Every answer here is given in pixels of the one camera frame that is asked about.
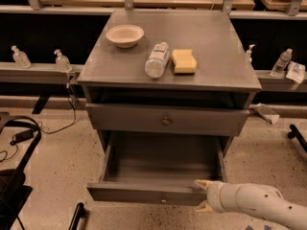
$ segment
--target closed drawer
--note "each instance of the closed drawer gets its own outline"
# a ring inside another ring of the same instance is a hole
[[[181,106],[88,103],[95,129],[237,136],[249,112]]]
[[[94,200],[197,206],[196,179],[225,181],[218,137],[112,132]]]

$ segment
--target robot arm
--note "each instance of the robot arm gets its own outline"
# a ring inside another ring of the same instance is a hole
[[[286,201],[274,187],[207,180],[195,182],[207,191],[207,201],[201,204],[201,211],[244,213],[292,230],[307,229],[307,208]]]

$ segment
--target white bowl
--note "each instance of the white bowl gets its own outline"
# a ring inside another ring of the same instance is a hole
[[[106,38],[120,48],[134,46],[144,35],[142,28],[134,25],[120,25],[109,29]]]

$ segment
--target floor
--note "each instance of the floor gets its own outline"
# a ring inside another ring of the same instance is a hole
[[[38,115],[32,115],[36,99],[2,98],[0,111],[26,115],[53,131],[71,124],[73,111],[64,99],[52,98]],[[84,100],[76,111],[77,122],[58,133],[43,134],[27,166],[26,184],[34,190],[19,215],[27,230],[68,229],[76,205],[83,202],[86,218],[79,229],[286,229],[278,224],[236,213],[197,213],[194,207],[130,204],[93,201],[85,185],[98,182],[104,153],[92,128]],[[252,110],[239,137],[225,158],[228,182],[272,185],[292,203],[307,206],[307,155],[296,139],[289,139],[289,125],[295,124],[307,137],[307,107],[270,105],[280,114],[274,125]],[[9,145],[13,128],[0,139],[1,150]],[[13,168],[22,157],[27,142],[0,170]],[[21,229],[18,222],[12,230]]]

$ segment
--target sponge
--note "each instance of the sponge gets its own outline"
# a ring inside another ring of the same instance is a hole
[[[196,72],[197,62],[191,49],[173,50],[172,59],[175,65],[175,73],[194,74]]]

